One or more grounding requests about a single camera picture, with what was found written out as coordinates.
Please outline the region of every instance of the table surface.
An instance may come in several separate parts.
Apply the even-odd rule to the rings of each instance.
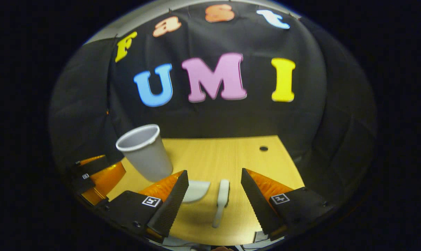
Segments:
[[[242,168],[253,170],[292,189],[304,186],[302,178],[277,135],[248,138],[163,138],[173,173],[187,170],[189,180],[209,181],[207,194],[199,201],[181,204],[170,235],[214,246],[252,243],[261,227],[241,185]],[[260,151],[261,146],[268,147]],[[147,181],[124,158],[126,174],[107,195],[113,200],[126,190],[138,192]],[[212,227],[217,212],[220,180],[230,181],[229,203],[218,228]]]

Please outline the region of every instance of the foam letter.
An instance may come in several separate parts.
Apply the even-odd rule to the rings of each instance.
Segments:
[[[243,55],[239,53],[226,53],[220,57],[215,72],[200,58],[187,59],[182,68],[187,70],[190,83],[189,101],[203,102],[206,94],[201,91],[203,86],[209,96],[214,100],[223,81],[221,97],[225,100],[241,100],[246,98],[247,92],[243,89],[240,75],[240,63]]]
[[[263,15],[268,21],[269,24],[282,29],[289,29],[290,25],[286,23],[282,23],[279,20],[282,20],[282,16],[279,16],[277,14],[274,14],[271,10],[258,10],[257,14]]]
[[[157,95],[154,95],[150,90],[150,84],[148,83],[150,72],[148,70],[143,71],[134,77],[133,81],[137,84],[139,96],[145,105],[157,107],[165,105],[170,101],[173,94],[172,81],[170,80],[169,75],[170,70],[172,70],[172,65],[169,63],[162,64],[155,68],[155,73],[159,75],[162,85],[162,92]]]
[[[289,59],[274,58],[271,64],[277,71],[276,90],[271,95],[275,102],[291,102],[294,100],[294,93],[291,91],[293,70],[296,64]]]
[[[206,21],[209,23],[230,21],[234,19],[235,13],[231,5],[212,5],[206,8]]]
[[[123,59],[127,55],[127,50],[130,49],[131,39],[136,38],[137,33],[134,31],[130,35],[126,36],[123,40],[118,42],[118,53],[116,55],[115,62]]]
[[[168,32],[172,32],[178,30],[181,27],[181,22],[178,21],[177,16],[171,16],[169,18],[164,19],[163,21],[159,22],[155,25],[155,30],[153,31],[153,36],[155,38],[164,35]]]

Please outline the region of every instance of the blue letter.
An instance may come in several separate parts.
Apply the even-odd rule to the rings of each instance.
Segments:
[[[279,21],[279,19],[282,20],[282,16],[274,14],[271,10],[258,10],[257,14],[263,15],[269,24],[277,28],[282,28],[286,30],[290,28],[289,24],[285,24]]]
[[[172,81],[170,80],[169,71],[172,70],[172,64],[162,64],[155,68],[155,73],[159,75],[161,79],[162,92],[158,95],[153,95],[150,90],[150,84],[148,78],[150,72],[148,70],[143,71],[136,75],[133,81],[138,86],[139,96],[142,102],[150,107],[157,107],[167,104],[170,101],[173,94]]]

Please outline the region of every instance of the letter m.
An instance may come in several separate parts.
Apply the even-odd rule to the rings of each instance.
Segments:
[[[189,75],[189,101],[198,103],[206,99],[206,94],[201,90],[201,87],[214,100],[217,97],[222,81],[223,91],[221,92],[221,97],[223,99],[241,100],[246,98],[247,92],[243,89],[240,74],[240,63],[242,60],[243,55],[239,53],[223,54],[214,72],[200,58],[185,60],[182,63],[182,68],[187,70]]]

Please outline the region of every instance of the white paper cup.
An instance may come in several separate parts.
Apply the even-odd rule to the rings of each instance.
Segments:
[[[147,124],[127,132],[116,141],[116,148],[149,181],[156,182],[172,174],[172,163],[157,124]]]

